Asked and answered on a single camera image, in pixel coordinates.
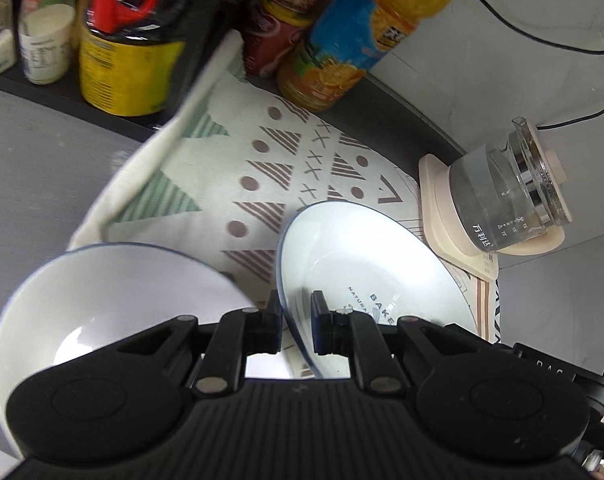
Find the white plate Bake print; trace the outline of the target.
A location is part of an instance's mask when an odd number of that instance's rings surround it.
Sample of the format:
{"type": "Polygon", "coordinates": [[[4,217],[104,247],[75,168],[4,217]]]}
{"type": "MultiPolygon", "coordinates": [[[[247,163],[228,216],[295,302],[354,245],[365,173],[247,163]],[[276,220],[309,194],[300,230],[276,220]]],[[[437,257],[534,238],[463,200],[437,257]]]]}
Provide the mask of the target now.
{"type": "Polygon", "coordinates": [[[381,325],[414,315],[477,331],[466,298],[441,260],[386,214],[349,202],[322,202],[298,212],[283,231],[276,266],[289,329],[318,378],[344,378],[343,356],[319,356],[311,330],[311,293],[330,310],[370,315],[381,325]]]}

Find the white plate Sweet print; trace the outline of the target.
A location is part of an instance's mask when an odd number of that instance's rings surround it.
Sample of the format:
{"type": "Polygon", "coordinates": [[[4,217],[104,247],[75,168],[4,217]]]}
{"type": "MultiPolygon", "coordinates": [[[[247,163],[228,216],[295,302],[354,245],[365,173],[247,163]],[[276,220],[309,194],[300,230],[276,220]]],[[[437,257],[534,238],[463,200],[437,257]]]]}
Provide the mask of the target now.
{"type": "Polygon", "coordinates": [[[216,323],[252,304],[207,264],[149,244],[92,245],[44,264],[0,315],[0,428],[11,451],[6,405],[26,378],[178,315],[216,323]]]}

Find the patterned white table cloth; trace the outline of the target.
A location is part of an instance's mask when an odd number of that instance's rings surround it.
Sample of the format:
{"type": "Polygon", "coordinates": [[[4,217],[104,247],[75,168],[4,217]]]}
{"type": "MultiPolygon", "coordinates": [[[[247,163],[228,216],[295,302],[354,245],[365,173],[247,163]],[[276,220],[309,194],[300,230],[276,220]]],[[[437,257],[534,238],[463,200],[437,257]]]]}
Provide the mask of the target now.
{"type": "Polygon", "coordinates": [[[175,118],[125,162],[70,245],[172,248],[233,278],[257,304],[275,286],[285,226],[336,200],[379,210],[421,235],[419,185],[393,162],[245,78],[228,34],[175,118]]]}

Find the glass kettle cream base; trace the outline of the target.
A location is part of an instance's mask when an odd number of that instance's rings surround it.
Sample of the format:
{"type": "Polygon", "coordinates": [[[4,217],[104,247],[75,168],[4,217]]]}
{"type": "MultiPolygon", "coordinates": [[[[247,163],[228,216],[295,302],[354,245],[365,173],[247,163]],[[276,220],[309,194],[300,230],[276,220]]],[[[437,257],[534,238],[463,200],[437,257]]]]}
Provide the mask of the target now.
{"type": "Polygon", "coordinates": [[[495,280],[500,254],[552,252],[565,240],[572,215],[562,194],[565,172],[527,119],[512,120],[502,148],[485,143],[445,165],[419,160],[424,236],[439,257],[495,280]]]}

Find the black metal shelf rack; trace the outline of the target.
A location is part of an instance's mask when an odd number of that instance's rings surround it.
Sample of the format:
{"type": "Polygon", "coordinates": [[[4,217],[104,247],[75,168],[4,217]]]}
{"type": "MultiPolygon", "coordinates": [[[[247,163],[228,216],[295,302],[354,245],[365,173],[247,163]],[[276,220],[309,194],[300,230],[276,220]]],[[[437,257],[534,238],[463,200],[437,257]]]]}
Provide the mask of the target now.
{"type": "Polygon", "coordinates": [[[98,110],[81,96],[80,64],[75,62],[66,76],[49,86],[37,87],[12,68],[0,75],[0,91],[17,98],[81,119],[128,139],[144,142],[153,131],[168,122],[186,98],[191,84],[224,34],[236,27],[252,0],[162,0],[161,10],[152,18],[124,28],[116,40],[129,44],[136,32],[151,46],[162,39],[183,40],[185,50],[169,71],[167,100],[157,112],[132,117],[98,110]]]}

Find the orange juice bottle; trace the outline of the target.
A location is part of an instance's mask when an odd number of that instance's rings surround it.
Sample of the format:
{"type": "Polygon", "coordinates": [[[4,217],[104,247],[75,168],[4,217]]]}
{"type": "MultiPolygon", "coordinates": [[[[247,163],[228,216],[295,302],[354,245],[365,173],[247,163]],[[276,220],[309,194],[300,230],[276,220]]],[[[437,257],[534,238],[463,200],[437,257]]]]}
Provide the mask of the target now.
{"type": "Polygon", "coordinates": [[[451,0],[332,0],[277,73],[281,94],[310,112],[333,107],[373,66],[451,0]]]}

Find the red cola can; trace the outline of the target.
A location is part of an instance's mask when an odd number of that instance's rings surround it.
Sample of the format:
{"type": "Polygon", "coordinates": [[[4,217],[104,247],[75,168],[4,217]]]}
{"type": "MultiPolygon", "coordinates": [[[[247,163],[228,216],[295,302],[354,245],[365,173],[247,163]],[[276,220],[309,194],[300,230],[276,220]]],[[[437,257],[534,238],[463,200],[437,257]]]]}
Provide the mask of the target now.
{"type": "Polygon", "coordinates": [[[259,0],[242,34],[247,76],[268,78],[314,23],[323,0],[259,0]]]}

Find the white powder glass jar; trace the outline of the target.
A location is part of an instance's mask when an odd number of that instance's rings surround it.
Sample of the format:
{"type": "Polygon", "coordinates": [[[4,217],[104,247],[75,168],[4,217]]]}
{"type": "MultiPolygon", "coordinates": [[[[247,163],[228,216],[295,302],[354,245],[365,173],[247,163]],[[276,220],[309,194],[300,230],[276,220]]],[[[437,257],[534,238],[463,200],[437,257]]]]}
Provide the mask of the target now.
{"type": "Polygon", "coordinates": [[[32,84],[52,84],[67,73],[75,15],[75,0],[21,0],[20,54],[32,84]]]}

